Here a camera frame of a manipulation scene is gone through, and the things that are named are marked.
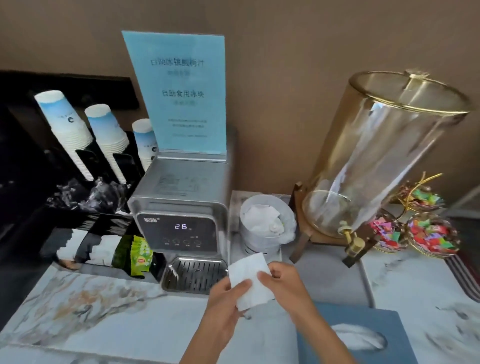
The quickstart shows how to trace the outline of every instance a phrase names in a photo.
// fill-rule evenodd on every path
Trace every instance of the metal grate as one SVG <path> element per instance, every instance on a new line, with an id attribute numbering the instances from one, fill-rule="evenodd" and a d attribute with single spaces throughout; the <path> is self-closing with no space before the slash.
<path id="1" fill-rule="evenodd" d="M 168 266 L 162 288 L 169 292 L 209 294 L 210 288 L 228 274 L 222 259 L 177 257 Z"/>

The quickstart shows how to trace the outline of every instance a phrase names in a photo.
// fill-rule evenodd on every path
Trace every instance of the stack of paper cups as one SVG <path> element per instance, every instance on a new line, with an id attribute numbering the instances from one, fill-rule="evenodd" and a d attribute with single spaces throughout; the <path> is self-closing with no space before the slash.
<path id="1" fill-rule="evenodd" d="M 96 137 L 96 142 L 102 150 L 105 158 L 112 167 L 120 183 L 127 183 L 120 170 L 113 153 L 123 153 L 128 146 L 127 134 L 120 128 L 120 125 L 112 114 L 110 107 L 106 104 L 96 104 L 85 109 L 90 126 Z"/>
<path id="2" fill-rule="evenodd" d="M 85 122 L 59 90 L 41 92 L 34 97 L 61 146 L 84 177 L 93 181 L 92 174 L 75 152 L 76 149 L 85 149 L 93 142 L 93 136 Z"/>
<path id="3" fill-rule="evenodd" d="M 140 157 L 144 171 L 147 172 L 148 167 L 152 164 L 152 158 L 156 157 L 158 150 L 152 124 L 150 119 L 139 119 L 133 122 L 132 128 L 137 142 L 138 157 Z"/>

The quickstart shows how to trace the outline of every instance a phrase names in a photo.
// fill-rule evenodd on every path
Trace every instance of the human hand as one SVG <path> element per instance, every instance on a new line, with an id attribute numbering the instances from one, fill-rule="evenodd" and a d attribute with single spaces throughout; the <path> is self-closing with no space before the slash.
<path id="1" fill-rule="evenodd" d="M 252 286 L 246 279 L 231 288 L 230 278 L 225 277 L 215 284 L 208 296 L 207 308 L 199 328 L 205 329 L 208 335 L 216 335 L 221 346 L 220 351 L 228 344 L 235 331 L 235 326 L 242 313 L 237 309 L 237 300 Z"/>
<path id="2" fill-rule="evenodd" d="M 301 315 L 318 314 L 297 269 L 292 264 L 271 262 L 268 267 L 272 275 L 258 272 L 258 280 L 273 292 L 294 323 Z"/>

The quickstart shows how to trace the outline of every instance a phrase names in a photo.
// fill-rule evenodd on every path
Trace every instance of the digital display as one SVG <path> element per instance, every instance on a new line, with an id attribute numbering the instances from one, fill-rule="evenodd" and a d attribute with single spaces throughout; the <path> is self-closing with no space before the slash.
<path id="1" fill-rule="evenodd" d="M 210 218 L 138 214 L 137 220 L 154 251 L 217 252 L 216 226 Z"/>

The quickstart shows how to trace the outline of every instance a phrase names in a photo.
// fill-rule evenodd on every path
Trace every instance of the brown wall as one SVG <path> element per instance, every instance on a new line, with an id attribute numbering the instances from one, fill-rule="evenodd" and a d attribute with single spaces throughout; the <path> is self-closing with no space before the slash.
<path id="1" fill-rule="evenodd" d="M 478 0 L 1 0 L 0 69 L 135 79 L 121 30 L 224 34 L 236 187 L 289 193 L 354 72 L 420 67 L 478 104 L 479 11 Z M 146 112 L 117 115 L 128 128 Z M 480 182 L 478 118 L 416 168 L 444 172 L 436 186 L 450 200 Z"/>

